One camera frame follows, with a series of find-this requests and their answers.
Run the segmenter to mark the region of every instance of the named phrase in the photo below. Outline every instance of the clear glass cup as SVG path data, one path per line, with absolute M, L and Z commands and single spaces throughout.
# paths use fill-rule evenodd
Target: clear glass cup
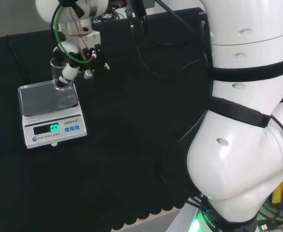
M 71 81 L 71 83 L 69 83 L 67 86 L 65 86 L 63 88 L 58 87 L 55 84 L 57 81 L 59 81 L 59 78 L 62 75 L 62 71 L 65 68 L 67 62 L 60 61 L 57 58 L 52 58 L 49 63 L 50 63 L 50 66 L 51 66 L 51 73 L 52 73 L 52 76 L 53 76 L 53 81 L 54 81 L 55 88 L 57 90 L 66 90 L 66 89 L 69 89 L 69 88 L 73 88 L 73 81 Z

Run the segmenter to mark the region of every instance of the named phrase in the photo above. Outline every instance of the black strap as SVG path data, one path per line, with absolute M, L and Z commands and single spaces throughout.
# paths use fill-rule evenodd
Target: black strap
M 245 69 L 210 69 L 209 77 L 216 81 L 248 82 L 262 81 L 283 75 L 283 61 L 262 67 Z
M 268 115 L 223 98 L 210 97 L 207 109 L 224 117 L 261 128 L 265 128 L 270 121 Z
M 257 215 L 246 222 L 223 222 L 209 213 L 202 212 L 203 219 L 212 232 L 255 232 L 257 227 Z

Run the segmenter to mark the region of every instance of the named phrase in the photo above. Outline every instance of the black fabric surface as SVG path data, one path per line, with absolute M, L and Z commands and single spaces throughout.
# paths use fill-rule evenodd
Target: black fabric surface
M 200 9 L 180 11 L 199 28 Z M 109 232 L 161 209 L 181 208 L 187 199 L 158 179 L 158 160 L 165 157 L 164 177 L 190 194 L 198 190 L 187 178 L 186 153 L 193 131 L 174 149 L 177 139 L 199 119 L 209 82 L 198 62 L 201 46 L 158 48 L 140 38 L 141 55 L 165 83 L 140 65 L 129 32 L 120 20 L 96 25 L 111 74 L 76 81 L 88 136 L 26 149 L 17 89 L 50 80 L 54 44 L 49 31 L 12 36 L 27 69 L 22 75 L 5 38 L 0 38 L 0 232 Z M 149 33 L 162 42 L 190 36 L 168 14 L 150 17 Z

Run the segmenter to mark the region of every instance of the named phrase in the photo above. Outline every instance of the green cable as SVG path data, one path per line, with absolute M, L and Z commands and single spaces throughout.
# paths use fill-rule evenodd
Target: green cable
M 63 11 L 64 7 L 61 6 L 60 9 L 59 9 L 59 14 L 56 18 L 56 22 L 55 22 L 55 29 L 54 29 L 54 32 L 55 32 L 55 37 L 56 37 L 56 40 L 57 40 L 57 43 L 59 44 L 59 46 L 62 48 L 62 51 L 68 56 L 68 58 L 70 58 L 71 60 L 77 62 L 77 63 L 80 63 L 80 64 L 88 64 L 92 61 L 92 59 L 90 58 L 89 60 L 86 60 L 86 61 L 81 61 L 81 60 L 78 60 L 76 59 L 75 57 L 71 56 L 67 50 L 65 50 L 65 48 L 63 47 L 61 41 L 60 41 L 60 38 L 59 38 L 59 34 L 58 34 L 58 23 L 59 23 L 59 20 L 60 20 L 60 16 L 62 14 L 62 11 Z

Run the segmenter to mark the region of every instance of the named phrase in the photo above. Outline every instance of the gray wall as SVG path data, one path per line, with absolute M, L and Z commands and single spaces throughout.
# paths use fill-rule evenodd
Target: gray wall
M 147 8 L 154 0 L 144 0 Z M 0 36 L 47 30 L 49 24 L 39 17 L 35 0 L 0 0 Z

